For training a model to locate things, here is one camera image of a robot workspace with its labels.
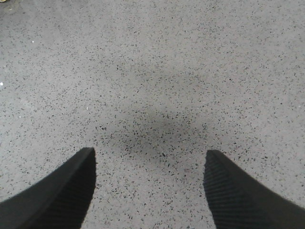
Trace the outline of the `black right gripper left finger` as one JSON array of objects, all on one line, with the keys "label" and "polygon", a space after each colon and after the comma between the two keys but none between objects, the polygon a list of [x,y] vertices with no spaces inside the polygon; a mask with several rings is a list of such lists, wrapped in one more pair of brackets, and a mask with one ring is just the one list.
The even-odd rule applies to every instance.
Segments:
[{"label": "black right gripper left finger", "polygon": [[44,179],[1,202],[2,229],[80,229],[96,185],[94,148],[83,148]]}]

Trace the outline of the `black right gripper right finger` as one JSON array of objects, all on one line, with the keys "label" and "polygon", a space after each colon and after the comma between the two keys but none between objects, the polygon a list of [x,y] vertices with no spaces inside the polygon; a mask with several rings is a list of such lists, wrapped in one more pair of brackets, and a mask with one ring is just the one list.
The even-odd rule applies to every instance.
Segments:
[{"label": "black right gripper right finger", "polygon": [[303,229],[304,208],[274,193],[218,150],[209,150],[203,187],[218,229]]}]

